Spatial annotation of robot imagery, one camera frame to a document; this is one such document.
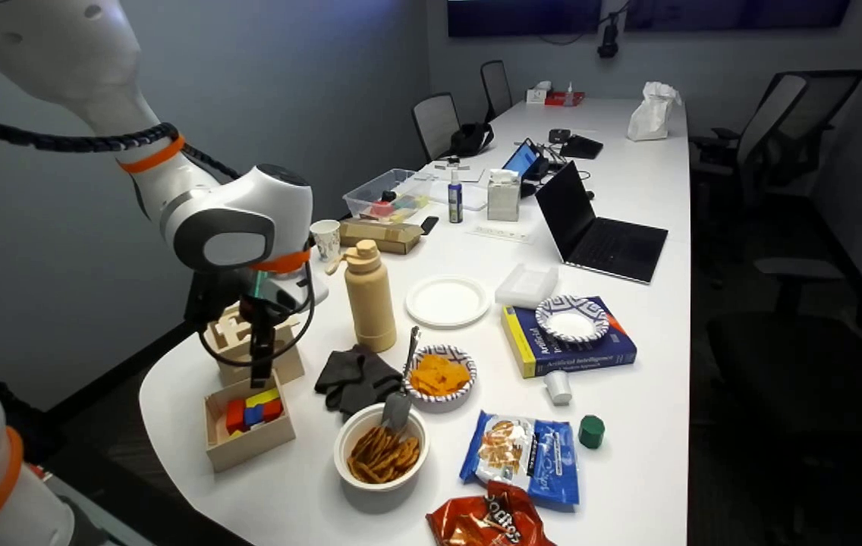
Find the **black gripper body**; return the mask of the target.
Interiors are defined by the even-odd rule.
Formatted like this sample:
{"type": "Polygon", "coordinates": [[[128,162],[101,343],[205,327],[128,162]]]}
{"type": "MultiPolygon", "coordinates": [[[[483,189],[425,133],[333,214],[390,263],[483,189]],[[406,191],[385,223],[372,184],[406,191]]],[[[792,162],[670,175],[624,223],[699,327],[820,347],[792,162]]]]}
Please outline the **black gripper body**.
{"type": "Polygon", "coordinates": [[[264,271],[196,271],[192,277],[186,323],[202,327],[239,308],[244,323],[280,326],[310,308],[297,300],[264,271]]]}

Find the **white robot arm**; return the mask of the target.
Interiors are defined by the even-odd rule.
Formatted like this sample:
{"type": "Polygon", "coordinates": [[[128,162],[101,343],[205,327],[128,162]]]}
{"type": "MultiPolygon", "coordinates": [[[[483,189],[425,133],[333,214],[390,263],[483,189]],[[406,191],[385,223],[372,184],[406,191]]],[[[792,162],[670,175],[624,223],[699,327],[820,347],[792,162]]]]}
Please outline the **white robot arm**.
{"type": "Polygon", "coordinates": [[[252,326],[248,384],[273,381],[273,340],[284,313],[256,305],[273,292],[262,268],[301,258],[313,189],[270,168],[215,182],[186,137],[154,115],[136,82],[139,44],[117,0],[0,0],[0,73],[22,90],[80,115],[92,137],[0,126],[0,139],[47,153],[113,153],[142,216],[196,272],[239,272],[252,326]]]}

